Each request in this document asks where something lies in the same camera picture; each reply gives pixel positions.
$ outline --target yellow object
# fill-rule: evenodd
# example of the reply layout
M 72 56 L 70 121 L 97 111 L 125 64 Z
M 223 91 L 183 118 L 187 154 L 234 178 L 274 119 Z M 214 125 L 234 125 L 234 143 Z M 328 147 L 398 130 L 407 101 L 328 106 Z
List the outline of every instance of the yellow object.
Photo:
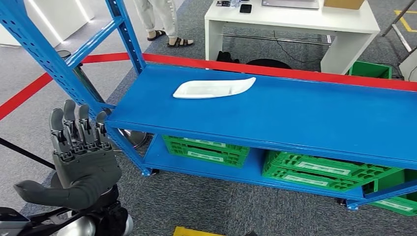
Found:
M 395 14 L 399 15 L 399 14 L 401 13 L 401 10 L 394 10 L 394 12 L 395 12 Z M 406 14 L 417 14 L 417 11 L 407 11 L 407 12 L 406 12 Z M 401 17 L 401 18 L 400 18 L 400 21 L 401 21 L 401 23 L 403 23 L 403 25 L 404 25 L 405 29 L 406 29 L 408 32 L 417 32 L 417 30 L 412 29 L 412 28 L 410 27 L 410 25 L 407 23 L 407 21 L 404 19 L 404 17 Z
M 206 233 L 206 232 L 197 231 L 197 230 L 189 230 L 189 229 L 186 229 L 185 227 L 177 226 L 175 227 L 173 236 L 224 236 L 224 235 Z
M 365 0 L 325 0 L 324 6 L 358 10 Z

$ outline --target foot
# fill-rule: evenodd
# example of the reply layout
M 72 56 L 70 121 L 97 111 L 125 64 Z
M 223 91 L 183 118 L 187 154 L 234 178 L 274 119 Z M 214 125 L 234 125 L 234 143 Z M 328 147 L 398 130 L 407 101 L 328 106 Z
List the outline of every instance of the foot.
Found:
M 155 39 L 165 35 L 165 31 L 162 30 L 152 30 L 148 32 L 148 41 L 154 41 Z
M 193 43 L 194 40 L 176 37 L 170 38 L 169 42 L 167 43 L 167 46 L 171 48 L 188 47 L 191 46 Z

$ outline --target blue metal shelf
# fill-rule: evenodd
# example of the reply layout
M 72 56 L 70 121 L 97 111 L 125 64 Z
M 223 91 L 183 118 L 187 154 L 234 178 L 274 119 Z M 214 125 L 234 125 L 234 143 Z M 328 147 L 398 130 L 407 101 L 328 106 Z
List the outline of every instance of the blue metal shelf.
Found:
M 323 188 L 310 187 L 302 184 L 279 181 L 262 177 L 264 150 L 252 148 L 241 169 L 205 162 L 197 159 L 175 156 L 168 153 L 165 143 L 159 135 L 155 135 L 144 158 L 145 165 L 166 171 L 217 178 L 235 182 L 263 185 L 267 187 L 302 191 L 343 199 L 364 200 L 362 188 L 347 192 L 337 192 Z
M 107 123 L 118 128 L 417 169 L 411 138 L 417 133 L 414 92 L 256 75 L 253 87 L 239 95 L 197 100 L 172 97 L 186 81 L 251 76 L 148 65 Z
M 147 65 L 123 0 L 105 0 L 112 21 L 63 61 L 22 10 L 22 0 L 0 0 L 2 24 L 24 49 L 90 116 L 114 109 L 106 124 L 112 140 L 149 176 L 152 168 L 348 199 L 349 209 L 417 191 L 417 180 L 362 195 L 261 177 L 261 150 L 277 149 L 323 157 L 417 169 L 417 93 L 256 75 L 247 92 L 216 99 L 175 99 L 190 80 L 235 80 L 252 75 L 175 66 Z M 116 106 L 97 101 L 73 68 L 112 31 L 118 30 L 138 79 Z M 255 147 L 243 169 L 167 153 L 156 136 L 145 158 L 119 128 Z

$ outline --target robot finger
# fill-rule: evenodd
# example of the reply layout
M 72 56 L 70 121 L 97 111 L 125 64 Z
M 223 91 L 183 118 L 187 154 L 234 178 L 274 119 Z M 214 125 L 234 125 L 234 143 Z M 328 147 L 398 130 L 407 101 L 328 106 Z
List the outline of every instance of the robot finger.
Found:
M 107 136 L 107 130 L 104 125 L 104 121 L 107 117 L 106 112 L 102 111 L 97 115 L 96 122 L 95 122 L 95 136 L 97 139 L 97 146 L 104 150 L 112 149 L 110 145 L 109 138 Z
M 80 106 L 78 116 L 78 127 L 83 144 L 87 150 L 96 150 L 97 145 L 95 143 L 93 129 L 89 120 L 89 106 L 87 104 Z
M 81 142 L 80 132 L 78 131 L 77 123 L 75 121 L 75 102 L 73 100 L 66 100 L 64 103 L 64 128 L 68 138 L 69 145 L 76 154 L 83 154 L 86 150 Z
M 52 144 L 55 149 L 55 154 L 58 155 L 62 161 L 69 161 L 73 155 L 68 145 L 67 137 L 64 134 L 64 127 L 62 125 L 63 111 L 61 108 L 55 108 L 49 117 L 49 127 L 51 129 Z

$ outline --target light strip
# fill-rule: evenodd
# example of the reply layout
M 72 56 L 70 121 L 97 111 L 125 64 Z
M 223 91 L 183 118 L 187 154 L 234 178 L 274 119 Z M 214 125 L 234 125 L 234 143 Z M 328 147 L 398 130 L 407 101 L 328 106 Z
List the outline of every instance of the light strip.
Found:
M 57 38 L 57 40 L 62 43 L 64 40 L 61 38 L 61 36 L 58 34 L 58 32 L 55 30 L 55 28 L 52 26 L 51 22 L 46 18 L 46 16 L 43 14 L 43 12 L 40 10 L 39 6 L 35 3 L 34 0 L 29 0 L 29 3 L 33 6 L 35 11 L 38 13 L 40 18 L 43 20 L 43 22 L 46 24 L 46 26 L 49 28 L 49 30 L 52 32 L 52 34 Z
M 87 15 L 86 9 L 83 7 L 83 5 L 81 4 L 80 0 L 75 0 L 75 2 L 78 5 L 78 8 L 81 11 L 81 14 L 84 16 L 84 18 L 86 19 L 87 22 L 90 22 L 91 20 L 89 19 L 89 16 Z

